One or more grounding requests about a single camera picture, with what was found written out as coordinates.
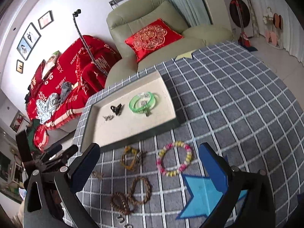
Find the grey jewelry tray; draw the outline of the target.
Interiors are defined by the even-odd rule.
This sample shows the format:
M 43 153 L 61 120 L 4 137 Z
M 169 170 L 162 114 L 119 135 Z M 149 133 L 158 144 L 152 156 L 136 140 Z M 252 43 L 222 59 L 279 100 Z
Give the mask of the grey jewelry tray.
M 156 98 L 156 105 L 148 117 L 132 113 L 128 107 L 131 98 L 142 92 L 151 92 Z M 121 114 L 116 116 L 110 107 L 119 104 L 122 104 Z M 103 116 L 107 115 L 114 118 L 105 121 Z M 101 152 L 114 150 L 179 126 L 164 77 L 157 70 L 130 76 L 96 93 L 89 98 L 83 116 L 75 133 L 80 152 L 93 142 L 100 146 Z

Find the blue star sticker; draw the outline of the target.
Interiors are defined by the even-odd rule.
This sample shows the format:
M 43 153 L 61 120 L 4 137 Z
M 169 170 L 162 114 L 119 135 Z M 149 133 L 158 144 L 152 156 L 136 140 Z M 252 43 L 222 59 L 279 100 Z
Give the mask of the blue star sticker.
M 228 190 L 228 176 L 220 166 L 217 160 L 219 158 L 207 155 L 200 158 L 206 166 L 208 177 L 182 175 L 190 200 L 176 217 L 177 219 L 208 217 L 224 196 Z

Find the grey crumpled clothes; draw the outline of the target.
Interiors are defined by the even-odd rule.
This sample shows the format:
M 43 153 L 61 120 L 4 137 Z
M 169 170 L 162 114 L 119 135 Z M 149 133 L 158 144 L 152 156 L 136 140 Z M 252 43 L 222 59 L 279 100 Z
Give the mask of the grey crumpled clothes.
M 72 84 L 70 82 L 64 82 L 61 85 L 60 94 L 52 93 L 45 101 L 40 99 L 36 101 L 37 119 L 40 121 L 41 125 L 51 119 L 58 107 L 65 102 L 72 89 Z

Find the small silver charm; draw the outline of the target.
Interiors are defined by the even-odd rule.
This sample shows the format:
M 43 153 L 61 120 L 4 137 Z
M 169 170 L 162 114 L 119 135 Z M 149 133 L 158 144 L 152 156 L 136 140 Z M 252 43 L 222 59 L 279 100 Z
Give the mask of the small silver charm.
M 104 120 L 105 121 L 109 121 L 109 120 L 112 120 L 114 118 L 113 115 L 107 115 L 107 116 L 103 116 Z

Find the black hair claw clip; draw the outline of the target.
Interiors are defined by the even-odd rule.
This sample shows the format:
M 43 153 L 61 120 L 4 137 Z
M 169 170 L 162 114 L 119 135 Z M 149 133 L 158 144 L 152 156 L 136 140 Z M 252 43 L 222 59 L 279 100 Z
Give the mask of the black hair claw clip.
M 121 108 L 122 108 L 122 104 L 119 104 L 117 106 L 112 105 L 110 107 L 111 111 L 116 115 L 119 116 L 121 114 Z

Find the small framed picture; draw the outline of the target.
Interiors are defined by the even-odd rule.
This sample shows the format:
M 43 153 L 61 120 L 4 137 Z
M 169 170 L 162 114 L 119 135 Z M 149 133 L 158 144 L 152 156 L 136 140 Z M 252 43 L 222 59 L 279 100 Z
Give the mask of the small framed picture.
M 24 62 L 20 61 L 19 59 L 17 59 L 17 64 L 16 64 L 16 71 L 18 73 L 23 73 L 23 68 L 24 68 Z

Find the red bed blanket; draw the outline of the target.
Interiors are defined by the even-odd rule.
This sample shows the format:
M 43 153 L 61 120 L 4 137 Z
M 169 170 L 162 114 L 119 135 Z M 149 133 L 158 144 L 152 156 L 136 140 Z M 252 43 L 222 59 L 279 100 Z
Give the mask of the red bed blanket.
M 46 101 L 52 93 L 60 94 L 62 84 L 69 82 L 73 90 L 44 124 L 46 129 L 54 130 L 81 115 L 88 98 L 105 87 L 106 76 L 92 63 L 80 39 L 64 53 L 55 52 L 50 60 L 53 66 L 46 75 L 42 74 L 46 67 L 42 61 L 32 77 L 25 109 L 28 118 L 34 120 L 38 117 L 36 101 Z

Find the blue framed picture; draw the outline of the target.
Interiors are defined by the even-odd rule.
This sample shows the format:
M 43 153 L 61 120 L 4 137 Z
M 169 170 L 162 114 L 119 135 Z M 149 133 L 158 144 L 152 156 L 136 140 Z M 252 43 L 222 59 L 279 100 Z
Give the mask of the blue framed picture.
M 27 41 L 24 39 L 24 37 L 21 38 L 21 40 L 17 46 L 17 50 L 20 53 L 20 55 L 22 56 L 22 58 L 26 61 L 30 55 L 31 47 L 27 43 Z

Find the green translucent bangle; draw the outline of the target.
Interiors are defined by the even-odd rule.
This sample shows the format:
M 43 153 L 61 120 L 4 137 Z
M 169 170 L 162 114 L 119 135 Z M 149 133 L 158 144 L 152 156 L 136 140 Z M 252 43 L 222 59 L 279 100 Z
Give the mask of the green translucent bangle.
M 156 105 L 155 95 L 151 92 L 139 93 L 131 98 L 128 107 L 135 114 L 144 114 L 148 117 Z

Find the large framed picture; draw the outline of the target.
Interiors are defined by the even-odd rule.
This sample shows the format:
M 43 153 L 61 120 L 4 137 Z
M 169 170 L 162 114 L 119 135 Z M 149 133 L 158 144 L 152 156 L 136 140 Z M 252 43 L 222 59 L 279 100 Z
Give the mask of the large framed picture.
M 40 33 L 36 29 L 33 23 L 30 23 L 27 27 L 24 36 L 26 42 L 29 44 L 31 48 L 34 48 L 38 40 L 41 38 Z

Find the white framed picture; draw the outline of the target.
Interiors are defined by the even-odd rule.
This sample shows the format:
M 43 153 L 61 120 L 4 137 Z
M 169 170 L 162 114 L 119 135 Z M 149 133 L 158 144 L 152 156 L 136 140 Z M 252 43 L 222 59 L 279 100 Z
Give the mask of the white framed picture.
M 42 17 L 40 17 L 38 19 L 40 29 L 45 28 L 47 25 L 49 25 L 53 21 L 54 21 L 53 13 L 51 10 L 49 10 L 47 13 L 45 13 L 44 15 L 42 15 Z

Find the red embroidered cushion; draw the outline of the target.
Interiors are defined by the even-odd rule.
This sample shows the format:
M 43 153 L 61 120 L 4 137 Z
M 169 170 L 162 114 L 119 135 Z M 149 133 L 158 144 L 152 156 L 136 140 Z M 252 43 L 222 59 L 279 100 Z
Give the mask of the red embroidered cushion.
M 162 19 L 157 19 L 143 27 L 124 42 L 134 51 L 137 63 L 149 54 L 171 44 L 183 36 L 167 26 Z

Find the yellow star sticker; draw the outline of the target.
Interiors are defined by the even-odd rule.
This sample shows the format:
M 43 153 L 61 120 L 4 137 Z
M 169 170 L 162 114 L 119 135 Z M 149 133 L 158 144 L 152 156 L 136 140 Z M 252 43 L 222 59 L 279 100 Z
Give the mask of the yellow star sticker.
M 185 52 L 183 54 L 180 54 L 180 55 L 176 56 L 175 61 L 178 61 L 178 60 L 183 59 L 183 58 L 193 59 L 193 52 L 195 52 L 195 50 L 194 51 L 188 51 L 188 52 Z

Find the pink slippers rack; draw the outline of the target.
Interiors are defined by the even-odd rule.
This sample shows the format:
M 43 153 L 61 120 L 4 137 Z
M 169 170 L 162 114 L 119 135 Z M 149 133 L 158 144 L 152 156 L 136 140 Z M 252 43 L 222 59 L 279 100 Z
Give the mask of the pink slippers rack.
M 283 18 L 277 13 L 273 13 L 271 7 L 267 7 L 266 14 L 263 15 L 265 26 L 264 36 L 266 43 L 276 49 L 283 49 L 281 34 L 283 30 Z

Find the white washing machine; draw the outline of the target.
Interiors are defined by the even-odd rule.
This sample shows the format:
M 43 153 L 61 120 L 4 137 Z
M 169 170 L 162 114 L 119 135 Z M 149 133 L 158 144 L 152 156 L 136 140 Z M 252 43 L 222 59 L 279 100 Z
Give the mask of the white washing machine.
M 253 24 L 252 24 L 248 1 L 247 0 L 224 0 L 224 1 L 227 7 L 230 24 L 234 36 L 238 39 L 241 34 L 242 28 L 241 28 L 240 18 L 242 18 L 244 33 L 246 33 L 248 38 L 253 37 Z

